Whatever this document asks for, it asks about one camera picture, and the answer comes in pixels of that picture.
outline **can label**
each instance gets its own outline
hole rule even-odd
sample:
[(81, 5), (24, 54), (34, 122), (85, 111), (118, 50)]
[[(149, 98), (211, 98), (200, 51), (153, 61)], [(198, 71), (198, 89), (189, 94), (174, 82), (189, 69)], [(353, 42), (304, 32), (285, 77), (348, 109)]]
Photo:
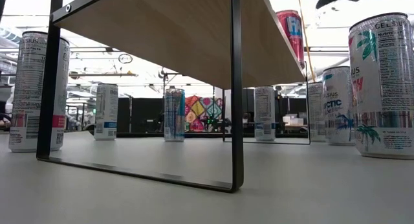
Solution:
[(349, 36), (356, 147), (362, 153), (413, 155), (414, 68), (409, 21), (368, 20)]
[(183, 90), (167, 90), (164, 101), (164, 140), (183, 141), (186, 127)]
[(273, 87), (256, 87), (254, 89), (254, 119), (256, 140), (274, 140), (276, 123)]
[(277, 12), (276, 15), (289, 39), (290, 45), (292, 46), (299, 63), (304, 67), (302, 22), (299, 14), (293, 10), (286, 10)]
[(308, 85), (311, 141), (325, 141), (325, 117), (322, 109), (322, 83)]
[[(19, 45), (9, 138), (12, 151), (35, 151), (37, 148), (46, 46), (46, 34), (23, 35)], [(69, 55), (69, 44), (60, 40), (51, 150), (63, 146)]]
[(118, 120), (118, 86), (99, 84), (96, 90), (96, 117), (94, 138), (116, 138)]
[(354, 144), (350, 73), (349, 67), (323, 72), (323, 113), (326, 141), (330, 144)]

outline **pink can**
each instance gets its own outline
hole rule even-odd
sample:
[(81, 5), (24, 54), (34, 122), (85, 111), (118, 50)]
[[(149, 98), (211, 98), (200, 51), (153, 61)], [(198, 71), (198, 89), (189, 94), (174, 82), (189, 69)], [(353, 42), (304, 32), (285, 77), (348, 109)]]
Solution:
[(303, 37), (302, 37), (302, 21), (297, 11), (284, 10), (276, 12), (280, 24), (285, 31), (290, 45), (292, 45), (293, 51), (298, 58), (298, 61), (302, 68), (305, 67), (303, 62)]

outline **energy drink can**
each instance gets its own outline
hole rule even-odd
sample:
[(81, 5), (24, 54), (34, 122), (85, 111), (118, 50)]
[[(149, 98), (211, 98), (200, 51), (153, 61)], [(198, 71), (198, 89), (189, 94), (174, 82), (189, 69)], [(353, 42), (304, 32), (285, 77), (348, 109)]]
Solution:
[(183, 89), (166, 90), (164, 97), (164, 140), (167, 142), (184, 141), (185, 99)]
[(257, 141), (273, 141), (276, 138), (273, 87), (254, 89), (254, 120), (254, 137)]
[(407, 15), (388, 13), (350, 28), (356, 148), (363, 156), (414, 159), (414, 62)]
[(284, 10), (276, 12), (276, 16), (289, 39), (290, 45), (292, 46), (300, 65), (304, 68), (302, 21), (299, 13), (295, 10)]
[(324, 70), (323, 112), (326, 141), (330, 145), (354, 146), (351, 70), (339, 66)]
[(322, 82), (315, 82), (308, 85), (311, 142), (325, 142), (325, 116), (322, 108), (322, 91)]
[(118, 86), (98, 84), (96, 90), (95, 140), (115, 140), (118, 120)]
[[(35, 152), (38, 145), (43, 74), (47, 73), (45, 71), (46, 46), (47, 33), (33, 31), (23, 33), (19, 44), (12, 125), (8, 142), (12, 152)], [(63, 146), (69, 58), (69, 42), (61, 38), (50, 142), (52, 151), (59, 150)]]

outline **white table surface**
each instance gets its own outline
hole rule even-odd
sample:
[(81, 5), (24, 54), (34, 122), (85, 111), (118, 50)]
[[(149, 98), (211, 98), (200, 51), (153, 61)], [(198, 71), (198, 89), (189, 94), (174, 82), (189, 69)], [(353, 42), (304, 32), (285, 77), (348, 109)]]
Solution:
[[(229, 181), (221, 139), (93, 141), (66, 134), (66, 159)], [(37, 161), (0, 135), (0, 223), (413, 223), (414, 161), (362, 157), (354, 147), (245, 144), (236, 194)]]

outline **shelf underside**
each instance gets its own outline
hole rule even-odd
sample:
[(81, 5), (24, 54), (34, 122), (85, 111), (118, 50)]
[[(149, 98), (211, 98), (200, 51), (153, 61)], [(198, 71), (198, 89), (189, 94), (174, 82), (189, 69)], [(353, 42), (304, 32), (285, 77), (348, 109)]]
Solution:
[[(304, 77), (269, 0), (241, 0), (243, 87)], [(55, 25), (230, 88), (230, 0), (75, 0)]]

